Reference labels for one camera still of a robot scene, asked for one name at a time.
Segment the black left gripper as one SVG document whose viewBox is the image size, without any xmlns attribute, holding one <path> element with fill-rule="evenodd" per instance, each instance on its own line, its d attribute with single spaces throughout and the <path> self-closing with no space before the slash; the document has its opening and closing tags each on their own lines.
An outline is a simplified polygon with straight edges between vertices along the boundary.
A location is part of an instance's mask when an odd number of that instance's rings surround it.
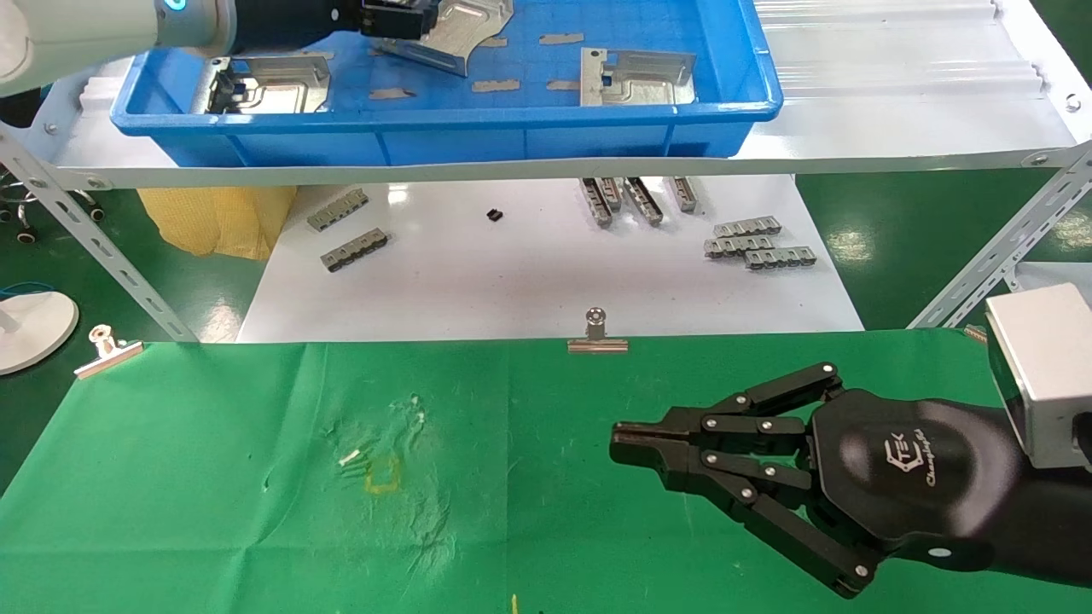
<svg viewBox="0 0 1092 614">
<path fill-rule="evenodd" d="M 289 52 L 342 31 L 418 40 L 438 8 L 439 1 L 235 1 L 230 54 Z"/>
</svg>

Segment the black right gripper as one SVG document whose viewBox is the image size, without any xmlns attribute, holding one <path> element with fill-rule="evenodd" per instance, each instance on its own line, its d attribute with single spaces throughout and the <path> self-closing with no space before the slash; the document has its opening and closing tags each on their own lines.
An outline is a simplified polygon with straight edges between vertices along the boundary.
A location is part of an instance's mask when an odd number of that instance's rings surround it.
<svg viewBox="0 0 1092 614">
<path fill-rule="evenodd" d="M 842 390 L 838 367 L 819 362 L 711 408 L 668 408 L 658 422 L 619 422 L 612 460 L 655 470 L 664 489 L 705 498 L 842 598 L 873 582 L 876 553 L 951 571 L 996 566 L 995 526 L 1025 470 L 1002 412 L 862 389 L 838 395 Z M 809 517 L 855 547 L 797 513 L 810 479 L 800 487 L 779 484 L 761 479 L 757 460 L 703 449 L 797 448 L 809 427 L 790 413 L 834 395 L 809 420 L 822 493 Z"/>
</svg>

